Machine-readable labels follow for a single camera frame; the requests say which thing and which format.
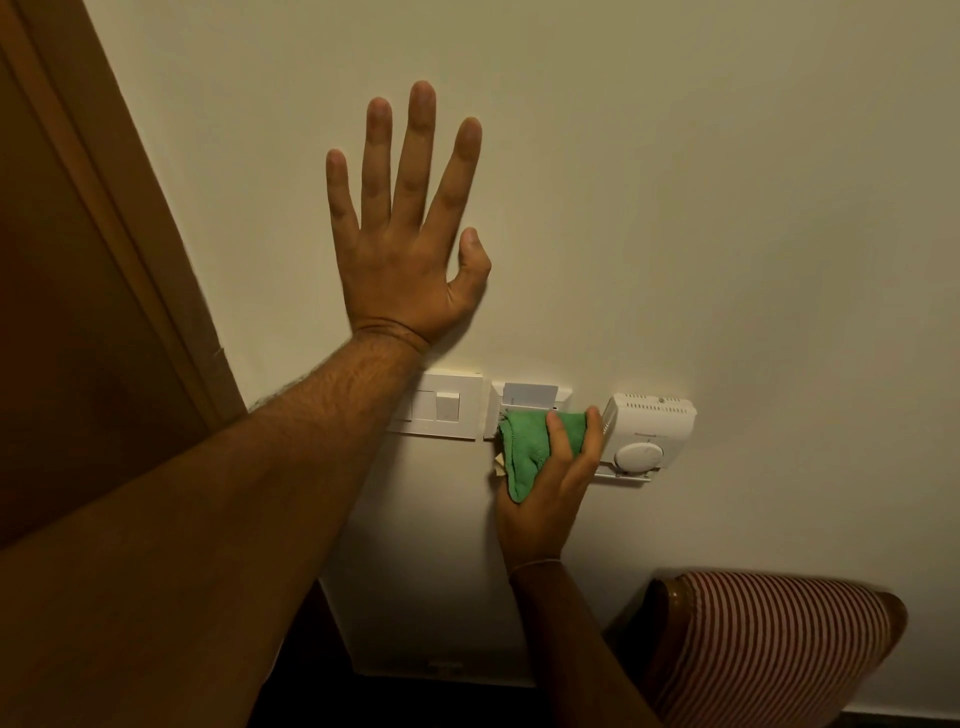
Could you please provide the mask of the white key card holder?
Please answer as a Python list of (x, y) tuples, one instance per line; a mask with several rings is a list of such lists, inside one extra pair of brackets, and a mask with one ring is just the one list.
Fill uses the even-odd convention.
[(483, 431), (483, 440), (486, 442), (492, 442), (495, 440), (498, 432), (499, 424), (506, 415), (510, 412), (537, 412), (537, 413), (546, 413), (548, 410), (554, 411), (568, 411), (570, 408), (570, 398), (572, 397), (573, 390), (570, 387), (559, 386), (558, 396), (555, 403), (555, 408), (548, 410), (537, 410), (537, 409), (526, 409), (526, 408), (510, 408), (507, 409), (501, 405), (501, 395), (503, 391), (503, 386), (505, 381), (493, 381), (489, 385), (489, 393), (487, 398), (487, 408), (486, 408), (486, 418), (484, 421), (484, 431)]

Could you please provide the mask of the person's right hand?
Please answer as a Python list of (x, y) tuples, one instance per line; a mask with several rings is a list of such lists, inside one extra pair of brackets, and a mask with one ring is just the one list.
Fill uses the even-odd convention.
[(522, 503), (510, 501), (505, 483), (496, 501), (497, 537), (510, 578), (523, 569), (557, 565), (580, 505), (594, 480), (603, 449), (603, 420), (596, 406), (584, 413), (582, 446), (563, 480), (546, 480), (546, 464)]

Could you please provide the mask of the red striped upholstered chair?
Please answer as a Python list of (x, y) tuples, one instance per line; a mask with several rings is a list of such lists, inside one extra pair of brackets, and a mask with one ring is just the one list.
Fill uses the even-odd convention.
[(651, 581), (618, 650), (664, 728), (826, 728), (907, 625), (853, 581), (687, 571)]

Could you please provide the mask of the white wall thermostat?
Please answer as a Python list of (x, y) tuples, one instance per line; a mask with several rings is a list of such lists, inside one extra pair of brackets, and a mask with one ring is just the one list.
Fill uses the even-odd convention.
[(602, 415), (604, 441), (594, 479), (629, 487), (650, 482), (677, 459), (696, 416), (689, 399), (614, 394)]

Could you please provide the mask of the white key card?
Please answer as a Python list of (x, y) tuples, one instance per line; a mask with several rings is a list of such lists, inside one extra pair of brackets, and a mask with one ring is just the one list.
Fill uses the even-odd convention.
[(507, 409), (553, 409), (559, 391), (560, 387), (557, 385), (506, 382), (501, 394), (501, 406)]

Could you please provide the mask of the green microfiber cloth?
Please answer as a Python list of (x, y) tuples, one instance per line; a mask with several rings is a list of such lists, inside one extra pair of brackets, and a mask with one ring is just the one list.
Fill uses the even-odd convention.
[(514, 504), (521, 504), (529, 496), (536, 477), (550, 456), (546, 417), (546, 410), (514, 409), (499, 422), (502, 448), (496, 460), (497, 472)]

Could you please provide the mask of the brown wooden door frame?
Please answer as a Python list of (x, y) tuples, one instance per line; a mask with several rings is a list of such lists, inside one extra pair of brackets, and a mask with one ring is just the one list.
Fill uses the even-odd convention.
[(210, 431), (246, 415), (184, 239), (84, 0), (0, 0), (0, 55)]

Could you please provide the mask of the person's left forearm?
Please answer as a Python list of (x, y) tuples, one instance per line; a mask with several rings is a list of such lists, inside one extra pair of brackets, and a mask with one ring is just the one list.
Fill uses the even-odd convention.
[(379, 321), (0, 549), (0, 728), (244, 728), (428, 344)]

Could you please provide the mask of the white wall switch plate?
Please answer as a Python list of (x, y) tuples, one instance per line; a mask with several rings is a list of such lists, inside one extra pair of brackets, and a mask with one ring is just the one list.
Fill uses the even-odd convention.
[(425, 370), (405, 389), (388, 431), (475, 441), (481, 432), (484, 383), (478, 372)]

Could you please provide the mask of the person's left hand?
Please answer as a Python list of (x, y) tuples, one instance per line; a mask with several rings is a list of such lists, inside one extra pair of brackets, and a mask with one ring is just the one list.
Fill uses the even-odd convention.
[(392, 224), (398, 174), (392, 177), (393, 111), (373, 98), (366, 108), (359, 235), (334, 240), (351, 331), (390, 334), (421, 354), (468, 321), (481, 300), (453, 300), (462, 219), (481, 155), (483, 130), (465, 118), (421, 225)]

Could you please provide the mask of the person's right forearm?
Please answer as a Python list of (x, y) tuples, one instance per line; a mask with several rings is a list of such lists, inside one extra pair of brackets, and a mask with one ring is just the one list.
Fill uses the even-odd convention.
[(664, 728), (560, 562), (523, 568), (510, 587), (556, 728)]

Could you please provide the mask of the brown wooden door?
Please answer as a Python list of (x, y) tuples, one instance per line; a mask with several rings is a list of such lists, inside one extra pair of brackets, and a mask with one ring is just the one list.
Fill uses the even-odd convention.
[(0, 548), (209, 433), (0, 58)]

